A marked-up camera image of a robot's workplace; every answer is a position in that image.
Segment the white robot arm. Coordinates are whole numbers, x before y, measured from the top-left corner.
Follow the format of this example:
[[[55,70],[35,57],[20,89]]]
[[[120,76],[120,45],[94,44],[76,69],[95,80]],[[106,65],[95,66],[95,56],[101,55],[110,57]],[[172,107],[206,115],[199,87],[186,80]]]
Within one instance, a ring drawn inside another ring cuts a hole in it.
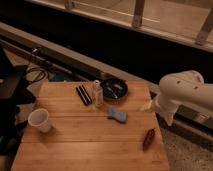
[[[158,89],[157,95],[140,110],[158,113],[168,126],[173,124],[175,113],[184,104],[213,117],[213,84],[205,83],[199,72],[167,74],[160,79]]]

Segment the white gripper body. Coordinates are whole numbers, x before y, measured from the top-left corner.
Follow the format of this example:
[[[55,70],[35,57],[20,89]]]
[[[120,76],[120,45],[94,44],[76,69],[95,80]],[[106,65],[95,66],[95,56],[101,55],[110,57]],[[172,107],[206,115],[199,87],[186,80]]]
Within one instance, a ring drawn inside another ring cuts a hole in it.
[[[179,106],[178,101],[172,100],[162,93],[159,93],[152,100],[152,109],[164,119],[173,118]]]

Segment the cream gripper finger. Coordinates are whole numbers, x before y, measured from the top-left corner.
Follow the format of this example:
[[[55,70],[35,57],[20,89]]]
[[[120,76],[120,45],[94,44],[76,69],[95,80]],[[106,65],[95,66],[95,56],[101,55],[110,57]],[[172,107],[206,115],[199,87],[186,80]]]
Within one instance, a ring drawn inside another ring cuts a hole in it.
[[[172,126],[173,120],[174,120],[174,115],[171,115],[171,116],[168,116],[168,117],[165,118],[165,121],[166,121],[168,126]]]
[[[142,112],[144,111],[151,111],[152,110],[152,102],[151,101],[147,101],[145,102],[141,107],[140,110]]]

